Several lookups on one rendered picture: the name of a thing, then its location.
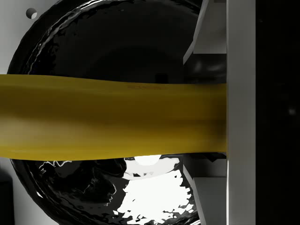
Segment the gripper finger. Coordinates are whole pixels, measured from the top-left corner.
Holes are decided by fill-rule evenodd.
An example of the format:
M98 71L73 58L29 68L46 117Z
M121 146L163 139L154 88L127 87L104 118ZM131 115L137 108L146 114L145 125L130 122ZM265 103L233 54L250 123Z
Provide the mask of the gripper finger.
M226 0L203 0L192 43L183 57L185 83L225 83Z
M183 155L183 172L193 190L201 225L227 225L227 159L223 153Z

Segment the banana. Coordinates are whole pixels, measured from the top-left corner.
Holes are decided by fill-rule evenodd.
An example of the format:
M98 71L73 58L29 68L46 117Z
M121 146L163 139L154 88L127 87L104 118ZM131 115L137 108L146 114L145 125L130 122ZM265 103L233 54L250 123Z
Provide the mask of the banana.
M227 152L225 84L0 75L0 157Z

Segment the black plate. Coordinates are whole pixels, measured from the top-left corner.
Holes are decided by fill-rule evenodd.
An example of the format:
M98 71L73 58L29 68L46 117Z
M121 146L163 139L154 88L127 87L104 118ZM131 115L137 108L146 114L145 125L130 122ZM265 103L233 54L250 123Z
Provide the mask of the black plate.
M61 0L22 38L8 73L134 83L190 83L183 57L201 0ZM84 161L12 160L33 201L59 225L155 225L124 217L133 157Z

